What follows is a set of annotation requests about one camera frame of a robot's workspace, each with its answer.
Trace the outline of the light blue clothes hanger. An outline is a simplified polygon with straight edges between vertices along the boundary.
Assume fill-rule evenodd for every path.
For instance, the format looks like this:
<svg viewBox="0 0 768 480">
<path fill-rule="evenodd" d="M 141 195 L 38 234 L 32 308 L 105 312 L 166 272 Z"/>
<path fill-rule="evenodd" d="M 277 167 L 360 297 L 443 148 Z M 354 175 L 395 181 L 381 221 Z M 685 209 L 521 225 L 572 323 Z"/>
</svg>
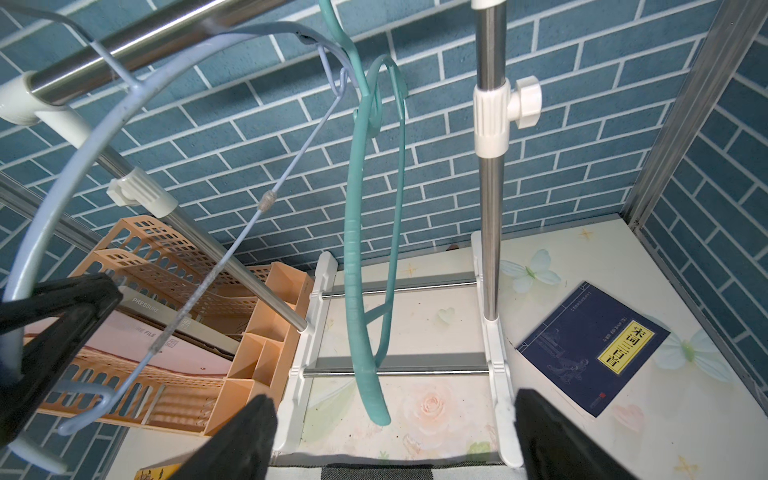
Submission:
<svg viewBox="0 0 768 480">
<path fill-rule="evenodd" d="M 347 85 L 352 81 L 349 73 L 353 65 L 349 56 L 336 43 L 328 40 L 320 33 L 295 22 L 256 24 L 221 33 L 210 40 L 182 51 L 146 81 L 132 81 L 131 91 L 128 96 L 105 117 L 96 130 L 78 148 L 56 180 L 48 196 L 38 208 L 14 260 L 8 282 L 3 291 L 2 302 L 23 300 L 32 296 L 37 271 L 50 238 L 55 231 L 56 224 L 64 213 L 66 203 L 69 202 L 77 185 L 91 168 L 96 158 L 108 146 L 114 134 L 134 116 L 139 108 L 143 107 L 145 103 L 197 62 L 236 44 L 275 33 L 292 33 L 308 42 L 315 43 L 322 59 L 325 59 L 329 54 L 333 54 L 341 63 L 342 68 L 339 74 L 329 75 L 328 82 L 339 97 L 344 95 Z M 144 367 L 165 345 L 184 316 L 227 266 L 234 252 L 233 248 L 229 248 L 223 254 L 223 257 L 198 285 L 187 303 L 179 311 L 176 319 L 163 330 L 149 348 L 145 357 L 118 389 L 112 390 L 103 385 L 88 383 L 65 382 L 62 378 L 57 381 L 53 389 L 62 388 L 72 392 L 86 392 L 98 395 L 101 398 L 100 402 L 92 409 L 63 423 L 59 430 L 60 434 L 65 435 L 77 432 L 100 419 L 111 410 L 113 404 L 122 398 L 131 382 L 138 378 Z M 13 374 L 10 385 L 21 380 L 24 345 L 26 344 L 20 344 L 17 349 L 13 350 L 13 360 L 7 365 Z M 8 447 L 17 456 L 51 473 L 62 474 L 67 469 L 66 464 L 59 457 L 50 455 L 46 450 L 30 442 L 25 437 L 23 430 Z"/>
</svg>

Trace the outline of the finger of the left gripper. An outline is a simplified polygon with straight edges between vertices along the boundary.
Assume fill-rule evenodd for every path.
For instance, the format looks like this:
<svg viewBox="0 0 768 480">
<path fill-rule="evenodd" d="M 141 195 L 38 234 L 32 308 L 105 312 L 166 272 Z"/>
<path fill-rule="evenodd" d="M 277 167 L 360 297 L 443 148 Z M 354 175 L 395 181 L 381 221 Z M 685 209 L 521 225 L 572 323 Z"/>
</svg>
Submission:
<svg viewBox="0 0 768 480">
<path fill-rule="evenodd" d="M 1 332 L 53 317 L 23 346 L 21 380 L 1 389 L 1 445 L 9 445 L 46 400 L 80 349 L 123 298 L 106 274 L 82 275 L 35 286 L 31 297 L 1 303 Z"/>
</svg>

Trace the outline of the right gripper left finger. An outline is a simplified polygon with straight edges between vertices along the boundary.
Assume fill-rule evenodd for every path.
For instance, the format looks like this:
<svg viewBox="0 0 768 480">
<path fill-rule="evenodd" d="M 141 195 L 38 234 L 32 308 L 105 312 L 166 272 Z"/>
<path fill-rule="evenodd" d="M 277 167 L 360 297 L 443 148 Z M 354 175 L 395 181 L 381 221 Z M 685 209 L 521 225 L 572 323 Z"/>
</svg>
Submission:
<svg viewBox="0 0 768 480">
<path fill-rule="evenodd" d="M 277 426 L 274 401 L 258 395 L 170 479 L 265 479 Z"/>
</svg>

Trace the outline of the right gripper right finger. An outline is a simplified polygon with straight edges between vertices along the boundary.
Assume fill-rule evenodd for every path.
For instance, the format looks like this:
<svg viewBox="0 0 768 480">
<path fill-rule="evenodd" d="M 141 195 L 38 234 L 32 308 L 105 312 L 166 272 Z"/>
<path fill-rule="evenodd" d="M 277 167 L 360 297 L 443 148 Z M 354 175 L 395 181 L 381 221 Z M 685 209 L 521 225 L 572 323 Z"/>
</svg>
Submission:
<svg viewBox="0 0 768 480">
<path fill-rule="evenodd" d="M 515 429 L 529 479 L 634 477 L 537 391 L 519 390 L 515 411 Z"/>
</svg>

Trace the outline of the black white checkered scarf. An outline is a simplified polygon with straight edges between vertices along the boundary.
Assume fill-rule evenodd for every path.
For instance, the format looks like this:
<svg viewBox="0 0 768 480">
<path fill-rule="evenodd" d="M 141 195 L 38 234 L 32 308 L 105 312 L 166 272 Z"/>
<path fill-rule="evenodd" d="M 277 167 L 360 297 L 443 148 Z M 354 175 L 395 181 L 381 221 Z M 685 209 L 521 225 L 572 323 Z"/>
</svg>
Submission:
<svg viewBox="0 0 768 480">
<path fill-rule="evenodd" d="M 318 468 L 270 467 L 267 479 L 285 480 L 510 480 L 527 479 L 524 469 L 499 465 L 431 468 L 429 466 L 327 466 Z"/>
</svg>

